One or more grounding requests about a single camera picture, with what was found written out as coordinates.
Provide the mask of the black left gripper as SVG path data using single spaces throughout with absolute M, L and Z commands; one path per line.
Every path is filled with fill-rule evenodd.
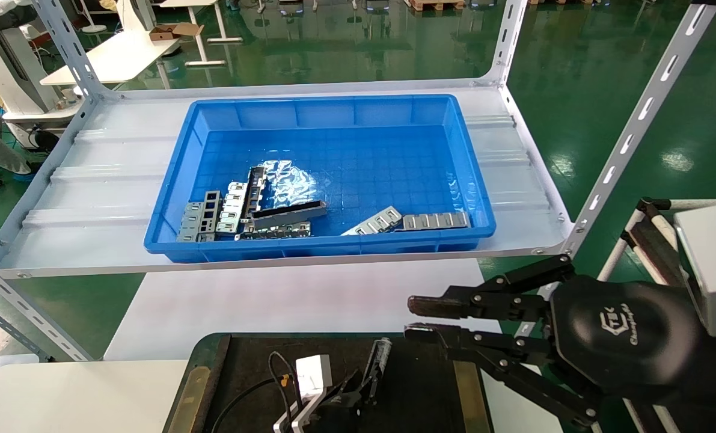
M 308 432 L 358 432 L 361 411 L 376 405 L 377 387 L 379 362 L 370 361 L 364 373 L 354 370 L 328 392 L 309 417 Z

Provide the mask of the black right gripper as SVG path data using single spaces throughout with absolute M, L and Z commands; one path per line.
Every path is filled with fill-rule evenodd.
M 476 287 L 410 296 L 408 310 L 430 318 L 536 322 L 550 305 L 558 356 L 602 392 L 650 401 L 679 395 L 705 339 L 690 296 L 646 281 L 574 276 L 571 258 L 556 255 Z M 553 283 L 561 285 L 548 302 L 538 290 Z M 405 338 L 437 345 L 448 361 L 473 364 L 564 422 L 588 428 L 597 421 L 598 392 L 568 391 L 528 368 L 551 361 L 546 340 L 424 323 L 405 326 Z

